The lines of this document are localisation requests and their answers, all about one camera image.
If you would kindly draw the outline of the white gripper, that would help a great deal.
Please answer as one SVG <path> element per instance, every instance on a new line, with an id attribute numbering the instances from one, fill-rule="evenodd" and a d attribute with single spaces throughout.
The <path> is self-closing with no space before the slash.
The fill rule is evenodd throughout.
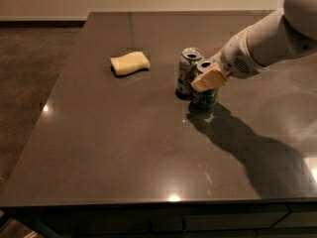
<path id="1" fill-rule="evenodd" d="M 213 61 L 203 61 L 197 65 L 199 74 L 191 86 L 199 92 L 224 86 L 230 76 L 246 79 L 265 70 L 251 53 L 248 43 L 251 26 L 233 36 L 222 50 L 210 57 Z"/>

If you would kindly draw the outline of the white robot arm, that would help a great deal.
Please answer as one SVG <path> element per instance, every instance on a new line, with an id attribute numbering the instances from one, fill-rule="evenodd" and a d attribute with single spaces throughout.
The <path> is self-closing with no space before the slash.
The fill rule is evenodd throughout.
<path id="1" fill-rule="evenodd" d="M 255 76 L 281 60 L 317 51 L 317 0 L 284 0 L 283 6 L 232 37 L 192 81 L 199 91 L 225 85 L 228 79 Z"/>

